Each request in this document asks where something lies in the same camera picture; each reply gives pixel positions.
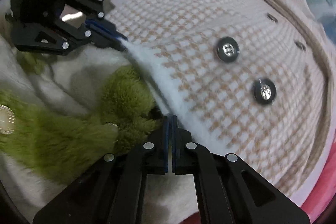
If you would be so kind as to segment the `beige white houndstooth coat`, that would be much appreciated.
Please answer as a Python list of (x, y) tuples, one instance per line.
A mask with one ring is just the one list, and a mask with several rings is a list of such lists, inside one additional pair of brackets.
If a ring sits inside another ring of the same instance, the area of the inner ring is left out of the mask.
[[(305, 201), (335, 134), (335, 46), (306, 0), (124, 0), (108, 19), (197, 143)], [(240, 48), (232, 63), (216, 52), (227, 36)], [(269, 105), (252, 93), (263, 78), (277, 90)]]

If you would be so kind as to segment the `pink floral blanket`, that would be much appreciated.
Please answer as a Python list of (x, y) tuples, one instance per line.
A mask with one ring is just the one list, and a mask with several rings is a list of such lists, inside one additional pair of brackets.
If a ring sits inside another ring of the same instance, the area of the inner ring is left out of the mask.
[(311, 194), (300, 207), (309, 223), (335, 223), (335, 156), (327, 160)]

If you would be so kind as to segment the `dark coat button upper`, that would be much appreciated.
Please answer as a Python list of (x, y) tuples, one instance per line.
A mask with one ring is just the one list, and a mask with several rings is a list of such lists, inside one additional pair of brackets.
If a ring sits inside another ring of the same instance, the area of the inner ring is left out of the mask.
[(238, 58), (240, 48), (235, 39), (227, 36), (218, 40), (216, 52), (221, 61), (232, 63)]

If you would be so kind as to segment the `green white fluffy garment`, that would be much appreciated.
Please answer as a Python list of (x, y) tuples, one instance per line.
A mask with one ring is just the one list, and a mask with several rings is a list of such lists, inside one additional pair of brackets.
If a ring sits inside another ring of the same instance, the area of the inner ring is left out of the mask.
[[(63, 119), (93, 114), (107, 78), (129, 65), (125, 53), (91, 44), (67, 56), (38, 55), (35, 65), (24, 65), (6, 33), (1, 33), (1, 90), (10, 91), (29, 106)], [(35, 166), (1, 154), (1, 179), (14, 205), (31, 222), (37, 212), (65, 184), (38, 174)], [(145, 221), (179, 223), (197, 211), (191, 176), (150, 176), (145, 196)]]

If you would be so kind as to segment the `dark coat button lower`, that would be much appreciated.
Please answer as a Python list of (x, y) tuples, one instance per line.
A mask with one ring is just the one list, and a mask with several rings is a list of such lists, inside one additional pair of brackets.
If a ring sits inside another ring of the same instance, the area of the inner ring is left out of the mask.
[(276, 86), (268, 78), (257, 79), (253, 83), (252, 93), (256, 102), (261, 105), (272, 104), (277, 96)]

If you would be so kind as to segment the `dark coat button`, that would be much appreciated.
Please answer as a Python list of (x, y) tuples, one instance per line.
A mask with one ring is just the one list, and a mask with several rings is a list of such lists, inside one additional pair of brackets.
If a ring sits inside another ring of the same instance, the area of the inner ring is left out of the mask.
[(216, 52), (221, 61), (232, 63), (238, 58), (240, 48), (235, 39), (227, 36), (218, 40)]
[(277, 96), (276, 86), (268, 78), (257, 79), (253, 83), (252, 93), (256, 102), (261, 105), (272, 104)]

